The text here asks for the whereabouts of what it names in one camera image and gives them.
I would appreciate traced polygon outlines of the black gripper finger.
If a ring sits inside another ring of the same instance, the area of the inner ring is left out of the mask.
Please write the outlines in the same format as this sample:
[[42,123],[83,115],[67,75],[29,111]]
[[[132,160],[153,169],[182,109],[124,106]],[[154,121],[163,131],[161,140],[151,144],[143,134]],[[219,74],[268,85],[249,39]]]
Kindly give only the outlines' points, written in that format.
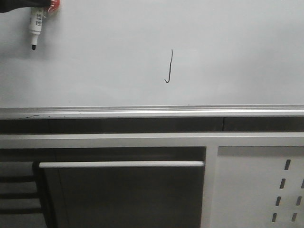
[[0,12],[6,13],[21,8],[45,8],[51,0],[0,0]]

